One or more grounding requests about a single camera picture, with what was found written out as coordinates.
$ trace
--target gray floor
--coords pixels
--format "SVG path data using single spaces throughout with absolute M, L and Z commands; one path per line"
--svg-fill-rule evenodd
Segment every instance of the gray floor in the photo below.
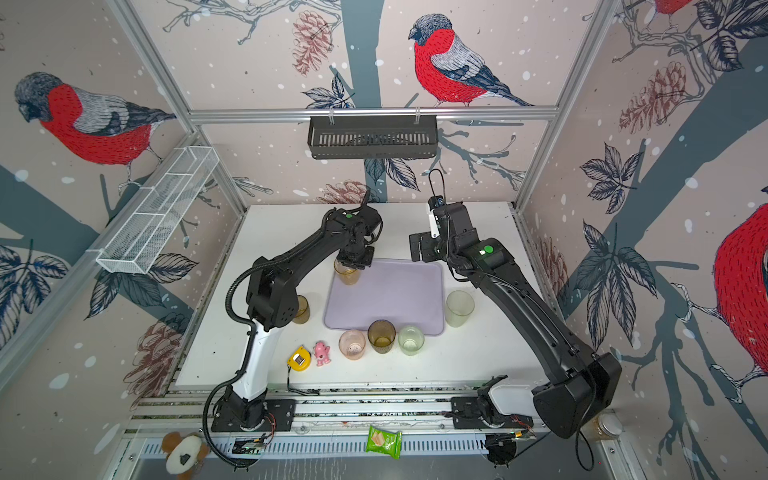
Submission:
M 613 480 L 607 469 L 602 449 L 593 445 L 595 467 L 585 472 L 576 461 L 573 439 L 564 440 L 547 435 L 529 451 L 518 453 L 509 468 L 490 463 L 483 455 L 403 456 L 400 460 L 382 455 L 370 458 L 319 458 L 308 460 L 262 460 L 249 472 L 232 468 L 216 459 L 205 461 L 194 480 L 507 480 L 519 478 L 567 478 L 568 480 Z M 589 463 L 589 451 L 584 443 L 579 448 L 582 461 Z M 134 480 L 168 480 L 165 461 L 144 460 L 134 474 Z

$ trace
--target stuffed animal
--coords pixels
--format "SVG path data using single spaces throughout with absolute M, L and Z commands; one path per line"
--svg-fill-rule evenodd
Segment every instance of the stuffed animal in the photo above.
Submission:
M 163 437 L 161 446 L 168 454 L 165 469 L 176 475 L 177 480 L 190 480 L 192 475 L 203 466 L 203 458 L 210 451 L 208 445 L 197 435 L 181 438 L 179 432 L 171 432 Z
M 326 363 L 330 363 L 331 359 L 328 358 L 330 351 L 331 347 L 327 346 L 325 343 L 315 343 L 315 357 L 317 358 L 317 366 L 323 366 Z

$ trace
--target black metal basket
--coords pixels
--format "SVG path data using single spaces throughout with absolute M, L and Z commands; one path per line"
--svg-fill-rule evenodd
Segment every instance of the black metal basket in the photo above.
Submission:
M 312 157 L 432 158 L 437 155 L 437 117 L 376 115 L 312 117 L 307 140 Z

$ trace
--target purple tray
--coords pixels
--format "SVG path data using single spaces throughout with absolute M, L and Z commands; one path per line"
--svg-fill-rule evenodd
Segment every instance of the purple tray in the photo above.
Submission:
M 395 329 L 414 325 L 424 335 L 440 335 L 443 316 L 442 268 L 437 263 L 375 258 L 354 285 L 333 275 L 323 323 L 330 329 L 368 331 L 378 319 Z

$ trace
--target bird head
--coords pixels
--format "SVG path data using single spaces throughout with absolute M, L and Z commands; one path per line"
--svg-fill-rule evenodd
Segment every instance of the bird head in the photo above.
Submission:
M 36 118 L 41 121 L 51 121 L 53 116 L 48 108 L 48 94 L 51 90 L 63 84 L 54 75 L 43 71 L 36 71 L 22 78 L 16 84 L 16 103 L 22 117 L 29 122 Z
M 443 28 L 453 28 L 448 17 L 442 13 L 430 13 L 416 20 L 413 28 L 411 28 L 411 33 L 408 35 L 408 39 L 415 40 L 419 46 L 423 47 L 433 33 Z

